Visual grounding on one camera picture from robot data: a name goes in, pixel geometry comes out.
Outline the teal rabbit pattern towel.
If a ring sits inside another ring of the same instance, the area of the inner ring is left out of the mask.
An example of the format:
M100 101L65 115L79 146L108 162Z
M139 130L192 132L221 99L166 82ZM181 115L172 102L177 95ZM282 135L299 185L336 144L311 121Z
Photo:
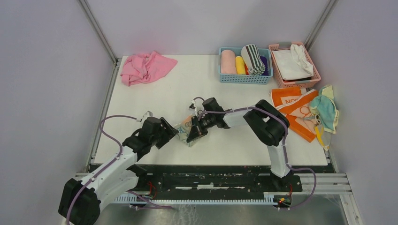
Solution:
M191 118L193 117L193 114L189 115L186 119L184 119L182 122L180 122L179 124L175 125L174 128L178 131L178 139L184 143L185 145L187 145L188 147L192 147L193 145L195 145L200 137L196 138L195 140L192 140L190 142L187 142L187 139L189 137L189 133L191 131L192 128L192 122L191 122Z

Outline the orange white towel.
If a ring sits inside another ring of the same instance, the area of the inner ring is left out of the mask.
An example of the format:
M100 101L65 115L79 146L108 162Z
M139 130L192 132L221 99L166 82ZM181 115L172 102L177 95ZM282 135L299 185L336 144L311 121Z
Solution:
M273 89L270 93L274 107L290 123L290 130L309 143L316 138L315 126L320 122L310 111L311 101L318 96L317 90L303 93L299 87Z

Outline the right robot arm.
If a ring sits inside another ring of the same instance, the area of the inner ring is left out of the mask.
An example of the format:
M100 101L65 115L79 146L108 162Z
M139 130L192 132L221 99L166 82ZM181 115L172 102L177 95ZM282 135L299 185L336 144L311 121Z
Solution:
M284 191L293 176L285 146L288 128L286 117L268 101L262 99L254 106L224 110L214 97L203 101L203 112L191 117L191 128L185 139L191 143L208 134L214 126L229 129L248 125L257 138L267 146L271 162L271 186Z

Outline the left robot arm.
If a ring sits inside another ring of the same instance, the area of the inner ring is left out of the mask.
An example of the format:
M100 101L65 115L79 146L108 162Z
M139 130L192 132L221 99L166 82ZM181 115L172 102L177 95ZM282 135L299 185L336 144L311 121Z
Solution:
M149 116L141 122L141 128L123 142L117 142L119 151L107 162L79 180L69 179L58 208L66 224L92 225L117 197L133 188L145 189L147 177L129 168L153 146L160 149L177 134L178 130L163 117Z

